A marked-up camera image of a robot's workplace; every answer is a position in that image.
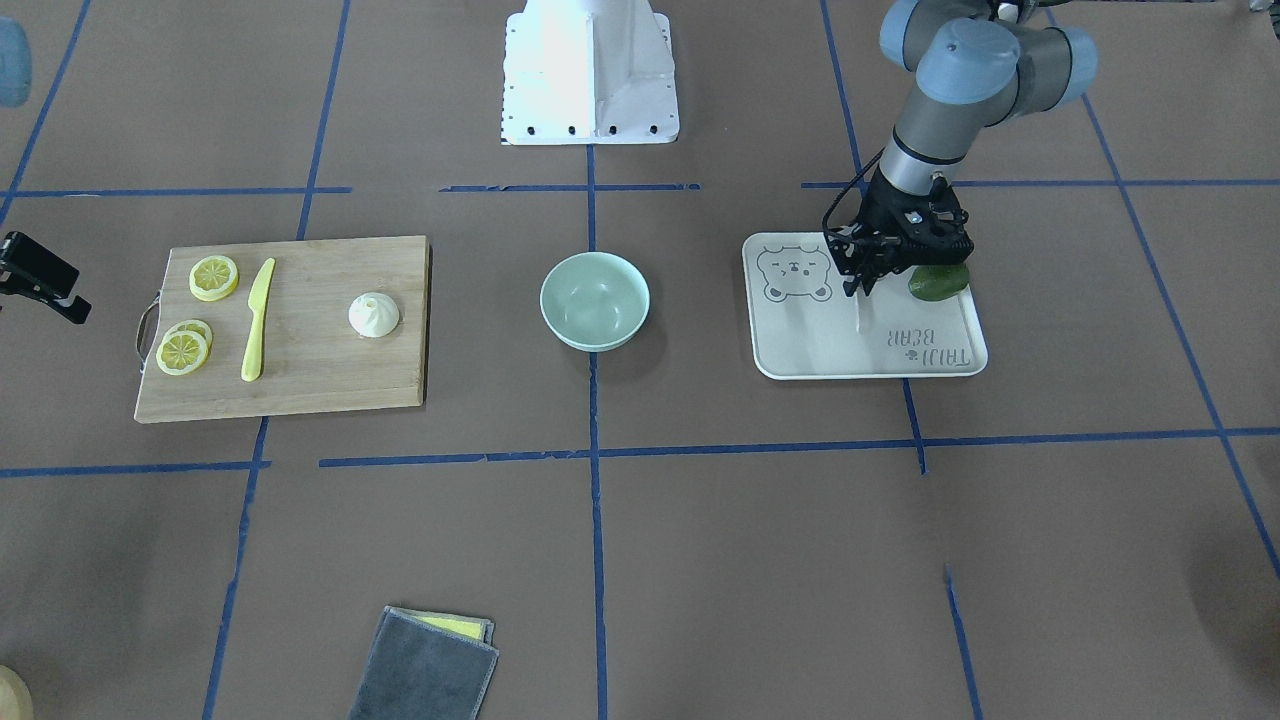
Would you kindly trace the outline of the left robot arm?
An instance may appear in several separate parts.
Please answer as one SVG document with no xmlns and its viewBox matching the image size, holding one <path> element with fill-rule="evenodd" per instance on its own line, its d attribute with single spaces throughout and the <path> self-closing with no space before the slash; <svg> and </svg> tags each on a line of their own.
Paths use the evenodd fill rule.
<svg viewBox="0 0 1280 720">
<path fill-rule="evenodd" d="M 1079 99 L 1100 70 L 1074 27 L 1029 27 L 1036 1 L 896 1 L 879 47 L 914 88 L 884 146 L 847 183 L 867 182 L 846 225 L 822 234 L 847 296 L 915 266 L 960 266 L 973 252 L 954 179 L 979 133 Z"/>
</svg>

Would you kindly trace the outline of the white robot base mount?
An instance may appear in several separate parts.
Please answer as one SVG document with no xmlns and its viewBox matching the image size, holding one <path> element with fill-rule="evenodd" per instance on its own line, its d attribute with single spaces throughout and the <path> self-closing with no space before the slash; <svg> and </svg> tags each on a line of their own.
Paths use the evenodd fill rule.
<svg viewBox="0 0 1280 720">
<path fill-rule="evenodd" d="M 507 17 L 504 40 L 502 143 L 678 138 L 669 18 L 649 1 L 527 1 Z"/>
</svg>

